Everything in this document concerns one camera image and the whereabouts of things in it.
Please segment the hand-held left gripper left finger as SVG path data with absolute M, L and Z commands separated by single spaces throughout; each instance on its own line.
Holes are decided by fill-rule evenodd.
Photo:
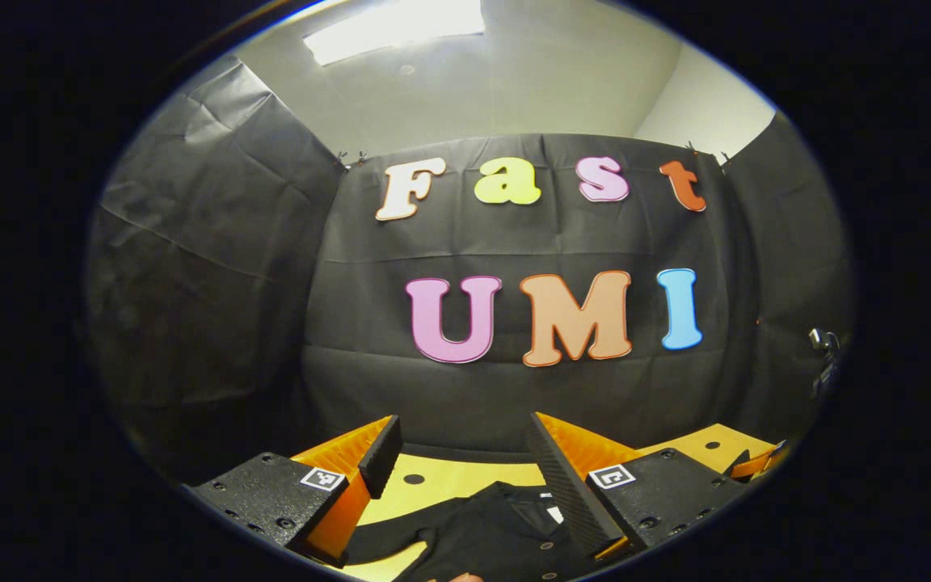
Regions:
M 352 534 L 383 495 L 401 452 L 400 419 L 388 415 L 292 457 L 256 454 L 191 494 L 237 527 L 342 567 Z

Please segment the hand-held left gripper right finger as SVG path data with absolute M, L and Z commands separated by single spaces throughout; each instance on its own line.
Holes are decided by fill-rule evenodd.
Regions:
M 745 495 L 745 483 L 676 447 L 639 453 L 540 412 L 529 417 L 527 446 L 573 541 L 594 561 L 649 551 Z

